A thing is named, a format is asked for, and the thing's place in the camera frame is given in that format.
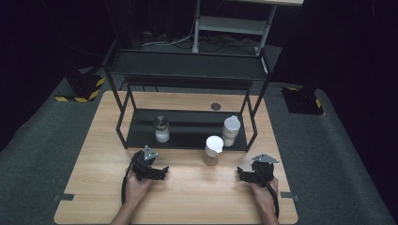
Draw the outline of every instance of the gray carpet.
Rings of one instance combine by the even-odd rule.
[[[294,85],[271,83],[265,100],[287,178],[298,199],[298,224],[395,224],[328,97],[316,91],[325,115],[290,114],[282,86]],[[99,96],[87,103],[57,102],[51,95],[18,130],[0,153],[0,224],[54,224],[59,196],[107,90],[105,82]],[[258,90],[257,83],[253,92]]]

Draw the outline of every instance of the gray floor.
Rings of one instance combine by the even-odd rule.
[[[183,51],[172,46],[147,48]],[[268,50],[271,54],[278,52],[278,48]],[[253,46],[224,46],[217,53],[222,51],[250,54]],[[259,86],[255,84],[255,94]],[[395,224],[328,97],[316,91],[325,115],[291,114],[280,91],[283,86],[294,85],[273,82],[265,100],[286,175],[298,199],[298,224]],[[57,102],[50,95],[17,131],[0,153],[0,224],[54,224],[59,196],[69,180],[101,95],[108,90],[109,84],[105,82],[99,96],[87,103]],[[214,92],[175,88],[160,91]]]

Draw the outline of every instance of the hand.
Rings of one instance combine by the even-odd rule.
[[[269,181],[269,184],[275,190],[275,193],[278,194],[278,179],[274,177],[273,180]],[[255,183],[250,183],[250,187],[253,190],[255,203],[260,211],[264,224],[279,224],[278,219],[275,216],[274,201],[268,188],[259,187]]]
[[[127,183],[126,183],[126,190],[125,196],[126,200],[124,204],[120,207],[119,212],[112,220],[113,225],[121,224],[121,225],[128,225],[130,224],[132,214],[136,209],[137,205],[141,202],[144,198],[146,193],[148,192],[150,186],[153,183],[153,180],[150,179],[143,179],[141,182],[137,180],[135,173],[129,171],[127,175]]]

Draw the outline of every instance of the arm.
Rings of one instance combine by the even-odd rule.
[[[112,220],[112,225],[128,225],[130,224],[132,215],[138,204],[146,195],[153,180],[143,179],[141,182],[135,177],[135,173],[130,171],[128,174],[128,181],[126,184],[126,201],[120,207],[115,218]]]
[[[270,185],[278,193],[278,179],[274,177]],[[260,211],[261,218],[265,225],[279,225],[279,221],[275,216],[274,201],[267,187],[259,187],[255,183],[250,183],[253,190],[255,203]]]

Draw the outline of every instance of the cup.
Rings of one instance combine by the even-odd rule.
[[[206,140],[203,161],[208,166],[215,166],[219,162],[219,155],[222,153],[223,140],[219,136],[210,136]]]
[[[235,138],[239,133],[239,129],[240,121],[237,119],[237,116],[232,115],[225,119],[224,126],[222,128],[223,146],[229,147],[234,144]]]

